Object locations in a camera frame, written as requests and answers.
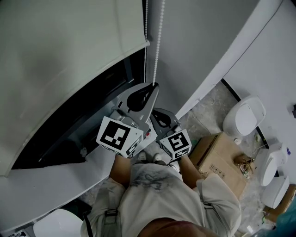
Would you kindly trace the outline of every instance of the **white t-shirt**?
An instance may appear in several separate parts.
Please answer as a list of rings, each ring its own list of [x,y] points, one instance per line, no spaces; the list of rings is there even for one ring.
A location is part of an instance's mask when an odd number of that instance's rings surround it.
[[[122,237],[137,237],[148,223],[158,218],[188,221],[209,228],[221,237],[233,236],[241,223],[241,208],[236,196],[216,174],[198,180],[197,187],[190,189],[180,174],[169,166],[135,164],[126,191],[112,179],[108,180],[106,185],[113,186],[115,193],[123,194],[118,208]],[[99,192],[92,213],[88,215],[96,237],[100,236],[98,229],[101,228],[96,216],[106,210],[103,200],[103,194]]]

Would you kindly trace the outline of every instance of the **black and white marker cube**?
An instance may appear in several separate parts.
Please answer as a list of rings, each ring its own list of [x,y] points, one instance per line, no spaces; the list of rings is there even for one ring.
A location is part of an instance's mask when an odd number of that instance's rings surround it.
[[[127,158],[142,140],[142,130],[105,116],[96,141],[104,148]]]
[[[160,140],[161,148],[173,159],[190,152],[191,142],[186,129]]]

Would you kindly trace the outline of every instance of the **cable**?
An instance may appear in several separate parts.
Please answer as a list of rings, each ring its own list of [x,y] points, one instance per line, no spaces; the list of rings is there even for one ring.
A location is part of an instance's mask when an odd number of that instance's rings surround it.
[[[148,0],[146,0],[146,11],[145,11],[145,40],[147,41],[147,25],[148,25]],[[146,82],[146,55],[147,47],[144,52],[144,82]]]
[[[159,21],[159,28],[158,28],[158,36],[157,36],[156,54],[155,54],[154,73],[153,73],[153,81],[152,81],[153,86],[155,84],[155,79],[156,79],[156,70],[157,70],[158,55],[159,55],[159,48],[160,48],[161,30],[162,30],[163,16],[164,16],[164,13],[165,13],[165,3],[166,3],[166,0],[162,0],[162,2],[161,2],[161,10],[160,10],[160,21]]]
[[[250,157],[258,150],[258,149],[260,149],[261,147],[264,147],[264,146],[266,146],[265,144],[263,145],[263,146],[260,146],[260,147],[258,147],[257,149],[255,149],[255,151],[253,151],[252,152],[252,154],[250,155]]]

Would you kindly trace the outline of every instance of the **marble floor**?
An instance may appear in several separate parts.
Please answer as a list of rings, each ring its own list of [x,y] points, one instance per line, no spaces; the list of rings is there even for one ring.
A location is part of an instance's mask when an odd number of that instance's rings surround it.
[[[219,82],[195,107],[183,116],[180,119],[182,128],[187,129],[193,145],[204,136],[221,132],[224,118],[236,103],[237,100],[234,96]],[[261,140],[255,139],[256,136],[258,136],[258,133],[254,130],[251,134],[245,136],[240,144],[240,148],[247,156],[255,157],[258,148],[263,145]],[[150,144],[145,151],[149,159],[158,152],[162,154],[163,160],[166,162],[170,161],[169,156],[155,142]],[[99,186],[100,183],[80,196],[79,199],[92,206]],[[246,233],[248,226],[254,231],[261,228],[271,229],[273,227],[273,223],[267,220],[263,223],[262,209],[264,204],[260,201],[262,192],[263,188],[259,185],[256,178],[251,177],[240,198],[242,220],[236,236],[242,236],[243,233]]]

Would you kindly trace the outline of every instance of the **toilet seat lid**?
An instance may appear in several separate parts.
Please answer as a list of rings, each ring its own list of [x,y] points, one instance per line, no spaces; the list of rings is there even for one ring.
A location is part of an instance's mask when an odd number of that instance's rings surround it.
[[[274,177],[262,193],[262,202],[266,206],[269,206],[273,209],[276,208],[283,199],[289,184],[290,181],[288,176],[286,178],[284,176]]]
[[[276,171],[277,171],[277,161],[274,158],[270,158],[267,161],[267,164],[264,165],[261,169],[261,185],[267,186],[273,179]]]
[[[33,226],[36,237],[80,237],[82,220],[63,209],[57,209]]]
[[[248,104],[243,104],[235,115],[235,125],[238,132],[246,136],[250,134],[257,125],[257,119]]]

